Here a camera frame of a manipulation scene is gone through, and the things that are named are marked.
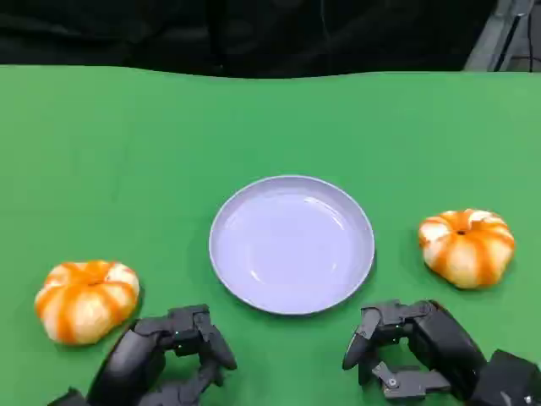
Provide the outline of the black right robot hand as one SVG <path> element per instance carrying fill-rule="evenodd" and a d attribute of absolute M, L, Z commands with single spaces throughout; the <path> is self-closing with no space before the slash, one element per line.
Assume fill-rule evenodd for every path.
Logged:
<path fill-rule="evenodd" d="M 402 304 L 398 299 L 367 304 L 352 335 L 342 369 L 358 369 L 358 383 L 375 378 L 391 402 L 423 400 L 432 392 L 449 392 L 466 401 L 487 365 L 479 346 L 443 305 L 434 300 Z M 397 345 L 403 338 L 425 370 L 392 369 L 379 348 Z"/>

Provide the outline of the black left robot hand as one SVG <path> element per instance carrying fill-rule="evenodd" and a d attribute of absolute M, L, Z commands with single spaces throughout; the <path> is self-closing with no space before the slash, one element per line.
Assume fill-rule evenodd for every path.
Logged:
<path fill-rule="evenodd" d="M 158 387 L 168 351 L 178 357 L 196 354 L 199 368 L 184 381 Z M 91 405 L 199 405 L 210 385 L 223 385 L 222 371 L 237 367 L 206 304 L 174 308 L 128 327 L 103 361 L 86 400 Z"/>

